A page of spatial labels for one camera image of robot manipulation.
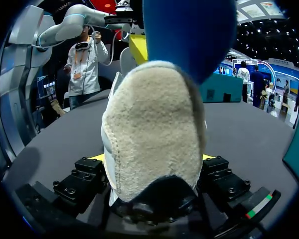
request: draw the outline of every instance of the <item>gray table surface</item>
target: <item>gray table surface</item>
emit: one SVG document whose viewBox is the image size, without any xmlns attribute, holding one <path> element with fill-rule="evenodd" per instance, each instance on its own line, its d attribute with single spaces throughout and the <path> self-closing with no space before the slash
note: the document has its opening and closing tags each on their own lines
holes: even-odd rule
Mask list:
<svg viewBox="0 0 299 239">
<path fill-rule="evenodd" d="M 33 185 L 36 181 L 53 191 L 52 182 L 68 176 L 79 158 L 103 153 L 100 127 L 108 93 L 102 92 L 88 104 L 68 112 L 34 138 L 4 178 L 8 191 L 26 183 Z M 282 193 L 275 207 L 262 220 L 264 227 L 270 227 L 298 190 L 296 180 L 282 162 L 293 129 L 244 102 L 205 104 L 205 111 L 208 127 L 205 154 L 227 159 L 234 173 L 251 180 L 252 192 L 264 186 Z M 102 197 L 97 196 L 78 219 L 97 225 L 102 204 Z M 117 221 L 110 218 L 112 226 L 107 230 L 135 233 L 143 230 L 133 225 L 119 226 Z"/>
</svg>

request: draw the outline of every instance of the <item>yellow part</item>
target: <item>yellow part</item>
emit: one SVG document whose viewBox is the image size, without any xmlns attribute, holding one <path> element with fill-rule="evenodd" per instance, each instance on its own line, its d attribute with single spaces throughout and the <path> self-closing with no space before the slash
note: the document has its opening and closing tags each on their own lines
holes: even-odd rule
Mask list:
<svg viewBox="0 0 299 239">
<path fill-rule="evenodd" d="M 203 160 L 206 160 L 207 158 L 216 158 L 216 157 L 204 154 L 203 155 Z M 89 158 L 89 159 L 96 159 L 96 160 L 99 160 L 99 161 L 103 162 L 103 160 L 104 160 L 104 154 L 101 154 L 101 155 L 98 155 L 98 156 L 95 156 L 95 157 L 92 157 L 92 158 Z"/>
<path fill-rule="evenodd" d="M 144 35 L 130 35 L 130 52 L 138 65 L 148 61 L 148 50 Z"/>
</svg>

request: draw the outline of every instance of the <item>teal box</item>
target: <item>teal box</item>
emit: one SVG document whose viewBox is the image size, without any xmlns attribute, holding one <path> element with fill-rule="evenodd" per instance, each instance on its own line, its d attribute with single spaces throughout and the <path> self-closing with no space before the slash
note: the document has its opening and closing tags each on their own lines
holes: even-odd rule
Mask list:
<svg viewBox="0 0 299 239">
<path fill-rule="evenodd" d="M 204 103 L 240 102 L 243 79 L 213 73 L 199 87 Z"/>
</svg>

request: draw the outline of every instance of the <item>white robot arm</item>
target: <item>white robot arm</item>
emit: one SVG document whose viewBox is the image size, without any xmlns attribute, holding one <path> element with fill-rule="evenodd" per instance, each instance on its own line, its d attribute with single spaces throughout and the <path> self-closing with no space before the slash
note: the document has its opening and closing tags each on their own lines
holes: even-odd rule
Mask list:
<svg viewBox="0 0 299 239">
<path fill-rule="evenodd" d="M 64 40 L 75 38 L 81 34 L 84 25 L 104 27 L 106 16 L 109 16 L 106 12 L 81 4 L 74 5 L 67 10 L 61 24 L 52 26 L 39 35 L 36 46 L 51 47 Z M 109 28 L 122 28 L 122 26 L 123 24 L 111 24 Z"/>
</svg>

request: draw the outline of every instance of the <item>lanyard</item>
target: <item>lanyard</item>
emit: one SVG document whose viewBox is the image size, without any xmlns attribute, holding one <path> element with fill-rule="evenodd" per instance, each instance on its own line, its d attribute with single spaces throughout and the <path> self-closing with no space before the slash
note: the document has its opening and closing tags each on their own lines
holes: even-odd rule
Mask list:
<svg viewBox="0 0 299 239">
<path fill-rule="evenodd" d="M 84 54 L 85 54 L 85 50 L 82 52 L 82 55 L 81 55 L 81 60 L 80 60 L 80 64 L 81 64 L 81 63 L 82 63 L 82 61 L 83 61 Z M 78 62 L 78 52 L 77 52 L 77 51 L 75 51 L 75 55 L 74 55 L 74 64 L 76 65 L 76 64 L 77 64 L 77 62 Z"/>
</svg>

